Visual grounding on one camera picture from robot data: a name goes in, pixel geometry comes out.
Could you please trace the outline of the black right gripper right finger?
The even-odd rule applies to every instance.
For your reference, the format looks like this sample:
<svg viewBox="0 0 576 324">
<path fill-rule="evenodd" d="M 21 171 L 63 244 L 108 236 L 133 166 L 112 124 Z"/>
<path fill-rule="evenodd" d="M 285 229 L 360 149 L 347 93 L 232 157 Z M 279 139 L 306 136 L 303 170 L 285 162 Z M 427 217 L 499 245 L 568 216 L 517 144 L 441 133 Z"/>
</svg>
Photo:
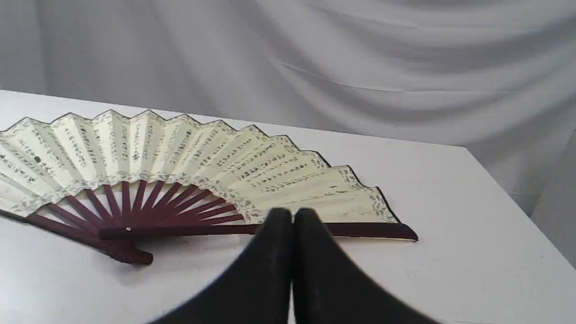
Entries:
<svg viewBox="0 0 576 324">
<path fill-rule="evenodd" d="M 294 218 L 292 295 L 297 324 L 433 324 L 383 289 L 333 239 L 312 209 Z"/>
</svg>

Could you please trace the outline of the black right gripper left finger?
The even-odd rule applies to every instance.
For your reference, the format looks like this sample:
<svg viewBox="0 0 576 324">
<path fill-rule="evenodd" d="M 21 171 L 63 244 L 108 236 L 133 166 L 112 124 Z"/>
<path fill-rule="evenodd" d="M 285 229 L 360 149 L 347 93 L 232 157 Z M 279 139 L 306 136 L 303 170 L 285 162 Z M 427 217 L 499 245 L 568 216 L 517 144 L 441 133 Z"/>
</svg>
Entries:
<svg viewBox="0 0 576 324">
<path fill-rule="evenodd" d="M 292 214 L 274 208 L 237 259 L 157 324 L 285 324 L 291 293 Z"/>
</svg>

